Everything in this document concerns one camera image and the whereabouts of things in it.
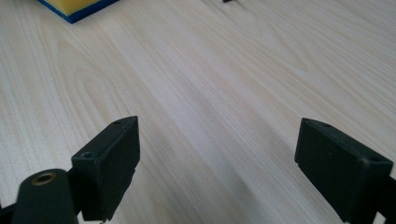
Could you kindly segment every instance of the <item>yellow sponge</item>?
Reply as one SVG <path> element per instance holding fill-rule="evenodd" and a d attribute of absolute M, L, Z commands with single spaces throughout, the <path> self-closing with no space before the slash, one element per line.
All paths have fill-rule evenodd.
<path fill-rule="evenodd" d="M 38 0 L 70 23 L 79 21 L 119 0 Z"/>

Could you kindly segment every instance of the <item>black object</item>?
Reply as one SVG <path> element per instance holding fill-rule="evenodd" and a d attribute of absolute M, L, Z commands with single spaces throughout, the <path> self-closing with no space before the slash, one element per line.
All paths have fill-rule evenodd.
<path fill-rule="evenodd" d="M 392 161 L 312 119 L 302 119 L 294 159 L 344 222 L 373 223 L 377 211 L 395 222 Z"/>
<path fill-rule="evenodd" d="M 42 171 L 25 179 L 0 223 L 78 223 L 111 219 L 140 160 L 137 117 L 108 125 L 72 157 L 73 168 Z"/>

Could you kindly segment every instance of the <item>screw hole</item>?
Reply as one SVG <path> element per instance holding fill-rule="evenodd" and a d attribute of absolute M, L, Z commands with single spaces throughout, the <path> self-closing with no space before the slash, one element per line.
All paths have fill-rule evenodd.
<path fill-rule="evenodd" d="M 55 173 L 44 173 L 33 179 L 32 184 L 35 186 L 45 185 L 51 182 L 53 179 L 55 179 L 55 177 L 56 177 Z"/>
<path fill-rule="evenodd" d="M 91 156 L 92 156 L 91 152 L 84 152 L 81 154 L 81 157 L 83 157 L 83 158 L 90 158 Z"/>

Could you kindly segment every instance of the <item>wood grain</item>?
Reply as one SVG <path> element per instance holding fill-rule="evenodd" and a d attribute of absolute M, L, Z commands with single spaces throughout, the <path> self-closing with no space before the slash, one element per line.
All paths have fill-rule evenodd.
<path fill-rule="evenodd" d="M 392 0 L 121 0 L 70 25 L 1 0 L 0 203 L 137 115 L 142 158 L 110 223 L 341 223 L 293 161 L 300 120 L 396 161 L 395 12 Z"/>

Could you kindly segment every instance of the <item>light wood grain surface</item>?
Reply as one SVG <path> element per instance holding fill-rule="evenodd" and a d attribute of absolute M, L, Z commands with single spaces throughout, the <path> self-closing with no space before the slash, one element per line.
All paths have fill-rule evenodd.
<path fill-rule="evenodd" d="M 3 206 L 134 115 L 110 223 L 341 223 L 293 161 L 300 120 L 396 161 L 396 2 L 120 0 L 71 25 L 0 0 Z"/>

